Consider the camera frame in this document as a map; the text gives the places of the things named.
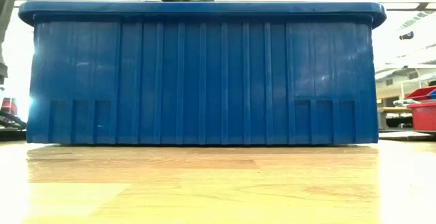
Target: red plastic bin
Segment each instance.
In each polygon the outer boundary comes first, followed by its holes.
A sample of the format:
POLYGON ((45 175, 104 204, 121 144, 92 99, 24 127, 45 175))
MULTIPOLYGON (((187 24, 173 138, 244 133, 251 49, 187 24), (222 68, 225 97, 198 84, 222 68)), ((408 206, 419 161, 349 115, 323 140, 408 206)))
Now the red plastic bin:
POLYGON ((436 101, 420 104, 410 104, 414 130, 436 131, 436 101))
POLYGON ((431 99, 430 93, 432 93, 434 90, 436 90, 436 86, 430 86, 426 88, 417 89, 414 92, 410 93, 408 96, 406 96, 406 99, 413 99, 415 101, 424 101, 431 99))

